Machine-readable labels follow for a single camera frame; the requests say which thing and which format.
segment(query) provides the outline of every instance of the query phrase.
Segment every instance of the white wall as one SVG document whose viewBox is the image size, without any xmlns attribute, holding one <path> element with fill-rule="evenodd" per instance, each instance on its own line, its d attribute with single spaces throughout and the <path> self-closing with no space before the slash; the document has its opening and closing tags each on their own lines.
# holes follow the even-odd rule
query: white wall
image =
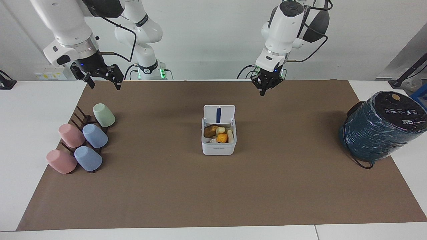
<svg viewBox="0 0 427 240">
<path fill-rule="evenodd" d="M 15 80 L 37 80 L 33 74 L 35 67 L 49 64 L 42 49 L 22 28 L 13 11 L 9 10 L 9 6 L 0 0 L 0 69 Z"/>
<path fill-rule="evenodd" d="M 28 0 L 2 1 L 40 48 L 52 41 L 52 33 L 38 19 Z M 162 41 L 152 44 L 156 56 L 173 70 L 176 79 L 233 79 L 243 66 L 255 62 L 264 44 L 261 26 L 280 1 L 144 0 L 143 3 L 164 32 Z M 286 64 L 288 79 L 374 80 L 427 22 L 425 0 L 333 0 L 333 3 L 327 31 L 329 41 L 309 61 Z M 86 21 L 101 38 L 101 51 L 129 56 L 130 49 L 114 38 L 113 25 L 99 18 L 86 18 Z M 290 58 L 303 59 L 318 44 L 294 50 Z M 0 50 L 5 47 L 2 41 Z M 117 63 L 123 71 L 129 66 L 115 56 L 105 59 L 108 64 Z M 28 69 L 21 64 L 10 71 Z"/>
<path fill-rule="evenodd" d="M 427 52 L 427 24 L 409 41 L 402 51 L 380 73 L 378 79 L 397 79 Z M 421 65 L 414 73 L 420 71 L 425 65 Z M 427 79 L 427 71 L 417 74 L 418 77 Z"/>
</svg>

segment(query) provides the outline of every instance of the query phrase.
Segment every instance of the open lid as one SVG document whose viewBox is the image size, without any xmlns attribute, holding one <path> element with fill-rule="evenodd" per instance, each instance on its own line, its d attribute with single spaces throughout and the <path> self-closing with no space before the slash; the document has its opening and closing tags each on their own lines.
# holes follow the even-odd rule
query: open lid
<svg viewBox="0 0 427 240">
<path fill-rule="evenodd" d="M 203 117 L 207 123 L 231 123 L 235 111 L 234 105 L 205 105 Z"/>
</svg>

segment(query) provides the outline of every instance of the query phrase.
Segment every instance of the brown tabletop mat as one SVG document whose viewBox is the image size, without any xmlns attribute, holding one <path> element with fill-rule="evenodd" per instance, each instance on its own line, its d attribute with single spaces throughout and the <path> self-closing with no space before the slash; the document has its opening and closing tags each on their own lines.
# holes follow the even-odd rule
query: brown tabletop mat
<svg viewBox="0 0 427 240">
<path fill-rule="evenodd" d="M 78 105 L 99 102 L 117 117 L 100 170 L 48 166 L 18 230 L 427 220 L 392 158 L 365 170 L 344 153 L 338 128 L 358 102 L 346 81 L 264 97 L 251 82 L 96 82 Z M 205 104 L 236 106 L 233 155 L 203 155 Z"/>
</svg>

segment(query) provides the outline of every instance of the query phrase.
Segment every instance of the cup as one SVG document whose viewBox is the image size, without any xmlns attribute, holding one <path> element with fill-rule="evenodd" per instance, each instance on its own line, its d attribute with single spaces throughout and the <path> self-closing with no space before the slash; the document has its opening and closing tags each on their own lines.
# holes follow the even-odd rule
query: cup
<svg viewBox="0 0 427 240">
<path fill-rule="evenodd" d="M 72 172 L 77 166 L 77 160 L 73 156 L 58 149 L 50 151 L 46 160 L 53 169 L 62 174 Z"/>
<path fill-rule="evenodd" d="M 102 164 L 102 157 L 90 147 L 81 146 L 74 152 L 79 164 L 88 172 L 95 171 Z"/>
<path fill-rule="evenodd" d="M 103 103 L 98 103 L 94 106 L 94 115 L 103 127 L 109 127 L 116 121 L 116 117 Z"/>
<path fill-rule="evenodd" d="M 108 142 L 107 135 L 92 123 L 83 128 L 83 135 L 94 148 L 103 147 Z"/>
<path fill-rule="evenodd" d="M 60 126 L 58 133 L 69 147 L 79 147 L 85 142 L 83 133 L 76 126 L 69 123 Z"/>
</svg>

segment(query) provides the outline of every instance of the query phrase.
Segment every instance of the white table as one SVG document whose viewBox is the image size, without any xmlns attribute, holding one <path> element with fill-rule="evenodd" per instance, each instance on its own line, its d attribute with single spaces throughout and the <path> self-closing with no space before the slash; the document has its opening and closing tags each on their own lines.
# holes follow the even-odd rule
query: white table
<svg viewBox="0 0 427 240">
<path fill-rule="evenodd" d="M 360 100 L 391 90 L 386 82 L 353 81 Z M 0 231 L 16 229 L 46 168 L 46 153 L 59 142 L 57 128 L 68 121 L 83 82 L 18 82 L 0 91 Z M 427 212 L 427 135 L 392 154 L 421 208 Z M 296 225 L 221 228 L 86 229 L 0 232 L 0 239 L 387 239 L 425 240 L 427 223 Z"/>
</svg>

